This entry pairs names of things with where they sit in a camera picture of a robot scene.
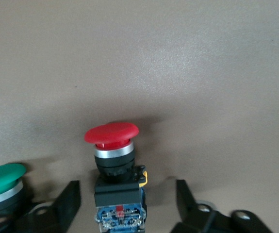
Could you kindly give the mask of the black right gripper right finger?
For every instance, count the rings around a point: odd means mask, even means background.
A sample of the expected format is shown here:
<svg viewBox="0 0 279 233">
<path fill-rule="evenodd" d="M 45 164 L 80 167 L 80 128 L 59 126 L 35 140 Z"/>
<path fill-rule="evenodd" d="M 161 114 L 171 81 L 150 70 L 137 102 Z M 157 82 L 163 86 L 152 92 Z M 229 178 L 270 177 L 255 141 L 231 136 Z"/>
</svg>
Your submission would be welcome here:
<svg viewBox="0 0 279 233">
<path fill-rule="evenodd" d="M 176 201 L 181 221 L 173 233 L 270 233 L 253 212 L 234 210 L 230 216 L 221 214 L 209 204 L 196 202 L 185 180 L 176 180 Z"/>
</svg>

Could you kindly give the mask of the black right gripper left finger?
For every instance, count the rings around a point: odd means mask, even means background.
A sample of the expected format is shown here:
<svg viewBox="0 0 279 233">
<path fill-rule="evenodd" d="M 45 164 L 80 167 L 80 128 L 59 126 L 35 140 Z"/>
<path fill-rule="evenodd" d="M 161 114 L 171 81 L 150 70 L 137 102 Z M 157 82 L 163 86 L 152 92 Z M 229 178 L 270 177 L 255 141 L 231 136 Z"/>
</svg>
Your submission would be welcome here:
<svg viewBox="0 0 279 233">
<path fill-rule="evenodd" d="M 22 188 L 0 201 L 0 233 L 66 233 L 81 206 L 80 182 L 71 181 L 53 202 L 33 203 Z"/>
</svg>

